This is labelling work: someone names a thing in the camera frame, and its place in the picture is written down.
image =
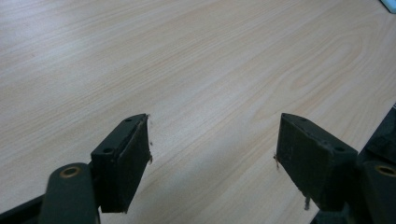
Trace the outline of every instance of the screw hole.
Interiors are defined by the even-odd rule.
[[[64,170],[61,171],[61,177],[62,178],[70,178],[73,177],[75,175],[78,175],[78,173],[80,172],[81,169],[79,169],[79,167],[77,166],[72,166],[72,167],[68,167]]]
[[[339,151],[339,152],[345,151],[345,149],[344,149],[343,147],[336,147],[335,150],[336,150],[336,151]]]
[[[113,153],[113,151],[114,151],[114,148],[110,148],[110,147],[103,149],[103,152],[105,152],[106,154]]]
[[[396,177],[396,171],[388,166],[376,166],[375,169],[381,174],[381,175],[388,175],[392,177]]]

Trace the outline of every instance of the wooden table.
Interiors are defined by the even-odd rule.
[[[360,150],[396,102],[377,0],[1,1],[0,34],[0,212],[150,113],[154,162],[103,223],[309,223],[280,114]]]

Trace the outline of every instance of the light wood surface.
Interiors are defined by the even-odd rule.
[[[377,0],[0,1],[0,212],[149,113],[154,162],[103,223],[309,223],[280,114],[360,150],[396,102]]]

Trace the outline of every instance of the mounting hole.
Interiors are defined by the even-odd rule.
[[[113,151],[114,151],[114,148],[111,148],[111,147],[103,149],[103,152],[105,152],[106,154],[111,154],[111,153],[113,153]]]
[[[345,151],[345,149],[344,149],[343,147],[335,147],[334,149],[335,149],[336,151],[339,151],[339,152]]]
[[[390,168],[388,166],[382,166],[382,165],[377,165],[375,169],[381,174],[381,175],[388,175],[392,177],[396,177],[396,170],[393,168]]]
[[[62,170],[60,176],[61,178],[70,178],[78,175],[80,171],[81,169],[78,166],[72,166]]]

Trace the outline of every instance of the tabletop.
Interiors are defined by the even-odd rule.
[[[396,102],[377,0],[0,2],[0,213],[148,113],[153,163],[103,223],[309,223],[281,113],[361,150]]]

